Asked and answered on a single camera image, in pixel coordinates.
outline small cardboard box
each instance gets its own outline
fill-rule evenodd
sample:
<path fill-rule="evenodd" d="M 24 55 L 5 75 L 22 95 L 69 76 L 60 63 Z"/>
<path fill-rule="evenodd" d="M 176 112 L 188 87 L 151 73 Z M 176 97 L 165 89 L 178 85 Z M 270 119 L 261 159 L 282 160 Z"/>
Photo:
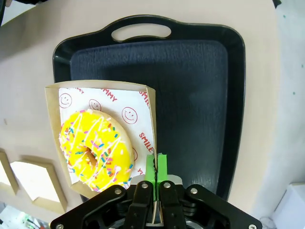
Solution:
<path fill-rule="evenodd" d="M 0 189 L 4 189 L 8 193 L 16 195 L 19 186 L 16 177 L 14 176 L 14 173 L 10 167 L 9 160 L 4 152 L 0 152 L 0 163 Z"/>
<path fill-rule="evenodd" d="M 61 118 L 60 118 L 60 106 L 59 106 L 59 89 L 60 88 L 98 88 L 98 89 L 113 89 L 113 90 L 125 90 L 125 91 L 138 91 L 146 92 L 148 95 L 148 103 L 151 114 L 152 132 L 153 140 L 155 145 L 155 158 L 156 158 L 156 111 L 155 111 L 155 90 L 141 84 L 119 82 L 119 81 L 104 81 L 104 80 L 83 80 L 83 81 L 67 81 L 61 83 L 55 83 L 53 85 L 47 86 L 45 88 L 47 106 L 49 111 L 49 118 L 51 123 L 51 128 L 53 131 L 54 141 L 61 163 L 61 167 L 64 171 L 66 180 L 69 186 L 81 195 L 92 198 L 98 194 L 98 192 L 91 191 L 91 189 L 83 184 L 81 181 L 72 184 L 69 175 L 66 159 L 60 148 L 60 143 L 58 140 L 58 135 L 61 131 Z"/>
<path fill-rule="evenodd" d="M 19 179 L 19 181 L 21 182 L 21 185 L 24 187 L 25 191 L 27 192 L 29 198 L 32 200 L 32 203 L 34 205 L 60 214 L 66 212 L 67 200 L 64 196 L 64 193 L 62 191 L 61 185 L 58 181 L 55 169 L 52 164 L 40 163 L 24 159 L 12 162 L 11 167 L 17 179 Z M 35 172 L 34 167 L 39 168 L 39 171 L 42 171 L 43 173 Z M 50 190 L 52 190 L 52 193 L 54 194 L 53 196 L 56 197 L 56 200 L 42 197 Z M 30 191 L 35 192 L 34 198 L 32 197 L 33 195 L 29 193 Z"/>

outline yellow frosted donut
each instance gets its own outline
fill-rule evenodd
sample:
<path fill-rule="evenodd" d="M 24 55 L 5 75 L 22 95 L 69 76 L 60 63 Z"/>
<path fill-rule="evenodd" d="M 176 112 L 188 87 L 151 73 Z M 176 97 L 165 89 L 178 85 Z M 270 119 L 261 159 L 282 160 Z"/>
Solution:
<path fill-rule="evenodd" d="M 90 109 L 72 114 L 61 127 L 59 141 L 67 163 L 92 190 L 127 184 L 132 145 L 123 127 L 108 114 Z"/>

